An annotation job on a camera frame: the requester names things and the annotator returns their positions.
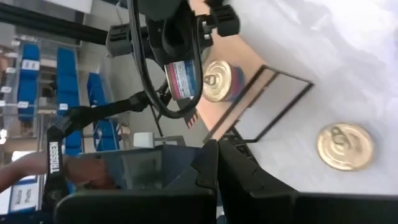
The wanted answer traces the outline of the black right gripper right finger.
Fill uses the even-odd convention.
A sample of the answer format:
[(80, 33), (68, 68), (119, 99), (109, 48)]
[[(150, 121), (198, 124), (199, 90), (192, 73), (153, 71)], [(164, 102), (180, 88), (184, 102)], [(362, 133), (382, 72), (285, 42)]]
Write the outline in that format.
[(218, 147), (228, 224), (398, 224), (398, 196), (299, 192), (229, 142)]

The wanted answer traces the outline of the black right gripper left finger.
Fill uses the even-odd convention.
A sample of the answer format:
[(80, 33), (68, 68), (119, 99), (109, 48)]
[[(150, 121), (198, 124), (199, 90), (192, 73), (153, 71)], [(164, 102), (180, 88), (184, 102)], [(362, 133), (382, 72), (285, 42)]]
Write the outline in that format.
[(55, 207), (55, 224), (216, 224), (218, 143), (124, 151), (162, 156), (160, 188), (84, 190)]

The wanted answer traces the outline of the gold salmon can blue label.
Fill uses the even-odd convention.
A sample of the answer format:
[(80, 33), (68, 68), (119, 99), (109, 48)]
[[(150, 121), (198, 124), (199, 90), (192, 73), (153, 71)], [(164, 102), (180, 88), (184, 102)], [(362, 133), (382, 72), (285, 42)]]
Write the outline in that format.
[(317, 151), (326, 165), (341, 171), (357, 171), (371, 163), (374, 141), (358, 125), (333, 123), (320, 131)]
[(215, 103), (234, 101), (244, 86), (241, 68), (224, 60), (212, 61), (203, 76), (203, 96)]
[(198, 88), (193, 60), (172, 62), (164, 68), (174, 100), (192, 99), (196, 95)]

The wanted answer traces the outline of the person's forearm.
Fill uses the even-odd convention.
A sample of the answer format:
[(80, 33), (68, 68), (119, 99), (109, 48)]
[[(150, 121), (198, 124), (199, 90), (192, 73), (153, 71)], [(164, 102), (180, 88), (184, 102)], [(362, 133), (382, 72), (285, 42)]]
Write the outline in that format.
[(41, 175), (47, 170), (47, 155), (44, 152), (33, 152), (16, 161), (0, 167), (0, 193), (24, 177)]

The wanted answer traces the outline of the wooden shelf board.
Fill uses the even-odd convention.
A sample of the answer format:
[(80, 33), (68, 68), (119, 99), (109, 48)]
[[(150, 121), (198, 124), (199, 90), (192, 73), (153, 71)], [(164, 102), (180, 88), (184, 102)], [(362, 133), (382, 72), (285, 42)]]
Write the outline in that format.
[(204, 142), (209, 139), (219, 140), (234, 126), (246, 109), (253, 106), (275, 75), (240, 36), (220, 37), (215, 30), (212, 36), (214, 45), (210, 48), (203, 68), (207, 69), (214, 60), (224, 60), (242, 70), (244, 86), (234, 101), (215, 103), (208, 101), (204, 96), (201, 97), (196, 109), (209, 130)]

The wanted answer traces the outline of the grey plastic crate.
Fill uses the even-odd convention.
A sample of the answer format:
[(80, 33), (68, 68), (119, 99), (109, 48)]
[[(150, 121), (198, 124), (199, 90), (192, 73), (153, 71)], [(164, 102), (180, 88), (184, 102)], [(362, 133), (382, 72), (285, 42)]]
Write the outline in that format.
[(162, 189), (181, 175), (199, 147), (163, 144), (153, 148), (101, 151), (82, 158), (103, 159), (108, 174), (121, 189)]

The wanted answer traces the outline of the person's hand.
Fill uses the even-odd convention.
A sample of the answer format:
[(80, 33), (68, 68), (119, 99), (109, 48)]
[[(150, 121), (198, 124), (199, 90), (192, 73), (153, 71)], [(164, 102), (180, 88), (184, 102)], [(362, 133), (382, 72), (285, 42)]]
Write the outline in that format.
[(89, 184), (94, 189), (115, 189), (103, 159), (67, 157), (64, 161), (67, 179), (77, 185)]

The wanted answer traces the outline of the small white box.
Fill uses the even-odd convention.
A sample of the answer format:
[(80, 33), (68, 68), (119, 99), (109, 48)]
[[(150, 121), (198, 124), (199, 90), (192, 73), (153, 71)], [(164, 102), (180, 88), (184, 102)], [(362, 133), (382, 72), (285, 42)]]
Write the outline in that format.
[(139, 148), (154, 148), (154, 133), (152, 132), (141, 132), (134, 133), (133, 145)]

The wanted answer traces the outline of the blue storage bin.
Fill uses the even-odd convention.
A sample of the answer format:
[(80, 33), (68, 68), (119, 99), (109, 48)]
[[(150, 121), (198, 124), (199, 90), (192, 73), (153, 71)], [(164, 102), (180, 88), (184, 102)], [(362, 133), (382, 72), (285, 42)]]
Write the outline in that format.
[(17, 92), (19, 120), (32, 121), (35, 113), (37, 97), (37, 79), (40, 73), (40, 51), (35, 44), (24, 44), (22, 62), (19, 70), (19, 86)]
[(74, 51), (58, 48), (56, 84), (58, 104), (67, 104), (69, 108), (80, 105)]
[(118, 123), (114, 120), (101, 120), (93, 124), (93, 139), (96, 151), (115, 151), (120, 149)]
[(90, 106), (106, 105), (108, 103), (99, 74), (90, 72), (86, 87)]

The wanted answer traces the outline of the black mat with orange stripes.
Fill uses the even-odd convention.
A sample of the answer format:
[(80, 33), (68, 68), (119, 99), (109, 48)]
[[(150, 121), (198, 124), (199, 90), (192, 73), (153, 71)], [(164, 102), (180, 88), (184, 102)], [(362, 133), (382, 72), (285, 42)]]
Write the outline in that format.
[(189, 113), (187, 113), (183, 118), (185, 124), (187, 125), (187, 128), (190, 129), (199, 120), (200, 117), (197, 113), (197, 110), (193, 109)]

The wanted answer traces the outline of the white sign blue text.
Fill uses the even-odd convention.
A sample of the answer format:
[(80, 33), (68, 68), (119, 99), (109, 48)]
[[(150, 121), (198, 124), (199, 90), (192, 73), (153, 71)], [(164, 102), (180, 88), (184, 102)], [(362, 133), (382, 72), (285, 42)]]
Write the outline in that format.
[(36, 210), (39, 200), (37, 183), (15, 185), (11, 189), (9, 213)]

